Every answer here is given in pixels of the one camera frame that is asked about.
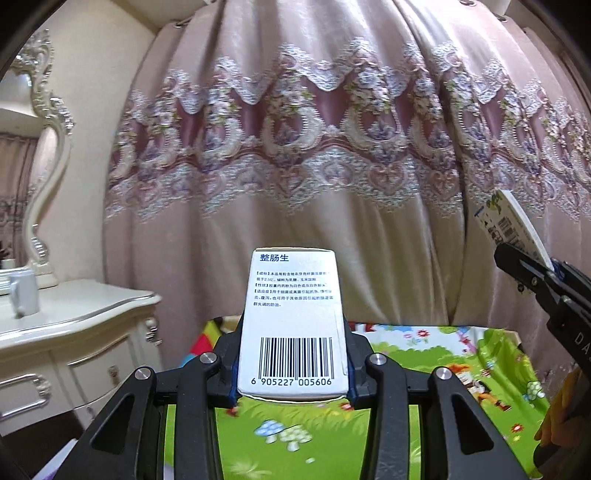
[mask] finger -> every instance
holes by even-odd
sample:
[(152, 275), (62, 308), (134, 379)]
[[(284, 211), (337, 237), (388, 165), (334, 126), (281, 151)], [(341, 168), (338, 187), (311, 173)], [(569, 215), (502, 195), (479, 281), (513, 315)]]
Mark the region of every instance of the finger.
[(544, 417), (544, 421), (540, 426), (540, 446), (544, 447), (552, 440), (552, 421), (550, 419), (550, 412)]
[(535, 433), (535, 435), (534, 435), (534, 440), (535, 440), (536, 442), (539, 442), (539, 441), (541, 440), (541, 438), (542, 438), (542, 425), (540, 425), (540, 428), (538, 429), (538, 431), (537, 431), (537, 432)]
[(574, 396), (574, 387), (579, 379), (580, 369), (577, 367), (564, 379), (562, 385), (562, 407), (568, 408)]
[(540, 429), (542, 430), (540, 446), (543, 447), (551, 443), (552, 424), (558, 423), (563, 420), (563, 415), (561, 414), (562, 411), (564, 411), (564, 409), (562, 408), (562, 390), (560, 390), (552, 400), (552, 404), (546, 412), (546, 416), (540, 427)]

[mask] white cup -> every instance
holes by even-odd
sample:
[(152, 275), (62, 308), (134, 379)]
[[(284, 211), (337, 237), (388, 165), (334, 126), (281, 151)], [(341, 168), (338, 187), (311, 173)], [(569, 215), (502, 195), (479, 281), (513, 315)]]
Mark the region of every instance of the white cup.
[(13, 258), (5, 258), (4, 260), (2, 260), (0, 262), (0, 264), (2, 264), (2, 269), (3, 270), (8, 270), (10, 268), (16, 268), (17, 267), (17, 261), (14, 260)]
[(39, 292), (33, 270), (10, 274), (10, 301), (17, 315), (25, 317), (39, 311)]

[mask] cartoon character print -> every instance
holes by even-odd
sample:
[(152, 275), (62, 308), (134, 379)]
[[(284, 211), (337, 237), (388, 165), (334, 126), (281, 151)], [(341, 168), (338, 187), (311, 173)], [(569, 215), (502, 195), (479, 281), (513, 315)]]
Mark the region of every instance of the cartoon character print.
[(451, 364), (448, 366), (448, 368), (456, 374), (456, 376), (467, 388), (468, 392), (470, 392), (472, 396), (476, 400), (478, 400), (479, 405), (482, 405), (483, 401), (488, 400), (495, 407), (500, 408), (502, 411), (507, 411), (511, 409), (510, 405), (503, 403), (496, 396), (494, 396), (491, 392), (491, 389), (488, 388), (488, 386), (484, 382), (474, 378), (470, 371), (470, 365)]

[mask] drawer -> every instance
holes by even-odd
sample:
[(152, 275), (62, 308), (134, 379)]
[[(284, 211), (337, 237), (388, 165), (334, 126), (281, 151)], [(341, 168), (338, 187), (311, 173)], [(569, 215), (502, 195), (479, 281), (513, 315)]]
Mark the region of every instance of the drawer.
[(97, 351), (68, 362), (76, 387), (86, 404), (117, 387), (138, 366), (130, 335), (123, 335)]
[(99, 412), (103, 409), (107, 402), (113, 396), (113, 393), (117, 391), (116, 388), (111, 390), (107, 395), (102, 396), (101, 398), (96, 399), (93, 402), (90, 402), (88, 405), (83, 405), (81, 407), (75, 408), (74, 413), (78, 418), (78, 421), (82, 425), (82, 428), (85, 430), (88, 428), (88, 425), (92, 423), (92, 421), (96, 418)]
[(0, 362), (0, 434), (72, 408), (48, 352)]

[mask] barcode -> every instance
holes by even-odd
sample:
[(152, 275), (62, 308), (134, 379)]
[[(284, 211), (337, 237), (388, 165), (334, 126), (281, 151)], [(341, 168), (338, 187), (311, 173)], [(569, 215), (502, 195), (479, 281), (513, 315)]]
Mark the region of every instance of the barcode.
[(519, 248), (522, 251), (525, 251), (525, 245), (521, 240), (518, 239), (519, 233), (513, 228), (513, 224), (507, 217), (503, 217), (501, 220), (499, 220), (497, 225), (503, 231), (505, 242)]
[(335, 378), (333, 342), (322, 338), (261, 338), (259, 378)]

